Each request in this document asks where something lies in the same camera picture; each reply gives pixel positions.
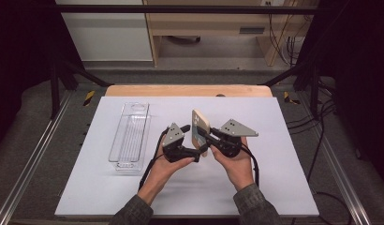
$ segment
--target white table surface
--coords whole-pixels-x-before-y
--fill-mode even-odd
[[[153,157],[160,133],[172,122],[190,125],[199,109],[213,128],[230,118],[254,129],[247,138],[259,165],[260,189],[283,217],[318,215],[275,97],[103,97],[55,215],[70,218],[114,215],[137,193],[140,176],[118,173],[109,163],[113,138],[126,102],[149,102],[151,125],[144,168]],[[193,148],[191,131],[184,146]],[[238,215],[235,188],[209,150],[199,163],[174,174],[157,195],[156,218],[224,218]]]

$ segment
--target gray sleeve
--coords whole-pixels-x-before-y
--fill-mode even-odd
[[[117,212],[110,224],[148,224],[154,210],[145,203],[138,195],[131,198],[119,212]]]
[[[249,185],[233,196],[238,207],[240,223],[247,224],[282,224],[273,205],[265,197],[256,184]]]

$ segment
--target metal bracket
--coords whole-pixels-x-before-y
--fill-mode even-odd
[[[163,141],[163,147],[175,143],[181,140],[184,137],[183,131],[178,127],[177,124],[172,123],[169,127],[169,131],[166,135],[165,140]]]
[[[229,119],[219,131],[221,133],[227,134],[231,137],[257,137],[258,132],[255,130],[246,127],[245,125],[237,122],[234,119]]]

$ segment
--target clear plastic container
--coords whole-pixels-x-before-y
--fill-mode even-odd
[[[116,171],[141,173],[150,122],[148,103],[127,102],[124,105],[110,154]]]

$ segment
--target table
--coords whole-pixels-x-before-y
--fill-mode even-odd
[[[144,0],[144,5],[315,7],[316,0],[257,1],[257,0]],[[312,21],[308,15],[256,14],[179,14],[147,13],[149,39],[155,65],[158,64],[161,38],[165,36],[250,36],[256,37],[258,47],[268,66],[274,66],[286,37],[305,37]]]
[[[230,97],[232,89],[238,97]],[[248,91],[244,95],[252,97],[240,97],[245,90]],[[207,97],[217,94],[229,97]],[[200,97],[175,97],[186,95]],[[137,192],[140,176],[119,174],[108,162],[108,155],[123,104],[127,101],[147,101],[151,104],[152,120],[145,168],[154,154],[159,132],[171,122],[176,121],[181,126],[190,123],[191,109],[200,109],[215,128],[224,124],[230,116],[236,116],[234,119],[259,133],[258,138],[249,138],[248,142],[258,160],[260,188],[266,198],[283,217],[317,216],[318,209],[277,99],[271,96],[268,87],[245,85],[110,87],[98,105],[55,215],[69,218],[111,217]],[[190,135],[185,135],[184,145],[192,147]],[[237,217],[232,199],[235,193],[224,169],[209,152],[209,156],[201,158],[199,163],[193,163],[172,176],[152,205],[154,217]]]

